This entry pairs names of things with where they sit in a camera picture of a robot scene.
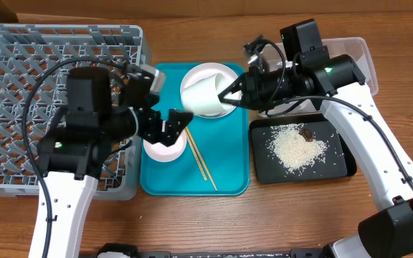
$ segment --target wooden table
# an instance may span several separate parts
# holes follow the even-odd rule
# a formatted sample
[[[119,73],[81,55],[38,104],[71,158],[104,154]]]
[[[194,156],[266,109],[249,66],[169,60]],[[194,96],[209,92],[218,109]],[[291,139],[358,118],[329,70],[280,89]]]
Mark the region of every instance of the wooden table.
[[[152,47],[153,64],[236,62],[246,67],[244,43],[259,34],[279,42],[279,29],[311,17],[323,38],[366,40],[379,81],[376,104],[413,160],[413,12],[62,23],[138,24]],[[250,120],[256,117],[250,113]],[[156,197],[139,189],[130,201],[94,201],[81,250],[96,251],[107,242],[170,252],[320,247],[354,233],[361,220],[376,213],[361,172],[353,178],[264,186],[251,167],[250,187],[237,197]],[[36,212],[36,198],[0,198],[0,257],[27,256]]]

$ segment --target white cup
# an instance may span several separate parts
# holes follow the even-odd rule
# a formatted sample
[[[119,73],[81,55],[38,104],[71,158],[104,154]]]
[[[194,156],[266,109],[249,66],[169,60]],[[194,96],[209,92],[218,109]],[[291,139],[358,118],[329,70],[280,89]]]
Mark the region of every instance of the white cup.
[[[218,115],[229,111],[232,106],[221,103],[218,98],[229,85],[229,80],[220,73],[194,83],[181,94],[184,109],[195,115]]]

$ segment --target clear plastic container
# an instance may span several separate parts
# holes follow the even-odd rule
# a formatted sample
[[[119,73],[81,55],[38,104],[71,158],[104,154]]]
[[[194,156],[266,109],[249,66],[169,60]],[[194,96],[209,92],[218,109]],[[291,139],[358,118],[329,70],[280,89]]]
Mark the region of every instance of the clear plastic container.
[[[374,96],[379,91],[379,85],[377,83],[376,71],[374,69],[374,63],[372,62],[371,54],[367,47],[366,41],[360,37],[350,38],[338,38],[338,39],[323,39],[323,44],[328,47],[329,57],[337,57],[341,54],[348,54],[351,56],[359,69],[366,77],[366,83],[371,89],[371,94]],[[277,46],[283,51],[283,43],[277,43]],[[278,53],[270,45],[265,46],[262,51],[262,56],[269,63],[270,71],[281,68],[282,62]],[[291,66],[292,62],[287,61],[287,66]],[[269,110],[269,114],[275,114],[288,109],[293,103],[278,105],[273,110]],[[296,113],[312,113],[316,109],[313,107],[310,100],[306,100],[299,107],[289,112],[288,115],[294,115]]]

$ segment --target black tray with rice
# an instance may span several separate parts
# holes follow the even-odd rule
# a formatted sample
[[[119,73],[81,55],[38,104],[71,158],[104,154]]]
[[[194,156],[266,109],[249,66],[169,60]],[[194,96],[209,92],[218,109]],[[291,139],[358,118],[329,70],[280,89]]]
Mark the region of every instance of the black tray with rice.
[[[321,114],[255,120],[250,140],[260,183],[340,178],[357,170],[342,137]]]

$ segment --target white plate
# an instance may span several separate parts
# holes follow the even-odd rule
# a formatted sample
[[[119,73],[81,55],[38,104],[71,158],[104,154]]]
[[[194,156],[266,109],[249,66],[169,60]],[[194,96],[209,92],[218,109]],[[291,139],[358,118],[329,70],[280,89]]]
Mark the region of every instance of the white plate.
[[[229,81],[229,84],[232,84],[237,78],[238,75],[234,72],[234,70],[228,68],[227,66],[223,64],[218,64],[218,63],[204,63],[204,64],[199,64],[196,67],[190,69],[186,75],[184,75],[183,81],[181,82],[181,88],[179,89],[179,94],[182,95],[184,89],[187,87],[195,84],[196,82],[205,79],[207,77],[210,77],[212,75],[215,75],[216,73],[220,73],[226,77],[226,79]],[[241,92],[236,92],[234,94],[228,94],[226,95],[227,99],[230,100],[240,100],[242,98],[242,93]],[[231,105],[230,110],[216,114],[216,115],[200,115],[203,118],[220,118],[223,117],[232,111],[234,111],[236,107]]]
[[[170,147],[166,147],[162,143],[150,144],[148,141],[143,141],[144,151],[153,160],[158,162],[170,162],[176,160],[186,149],[187,137],[186,132],[176,140],[175,144]]]

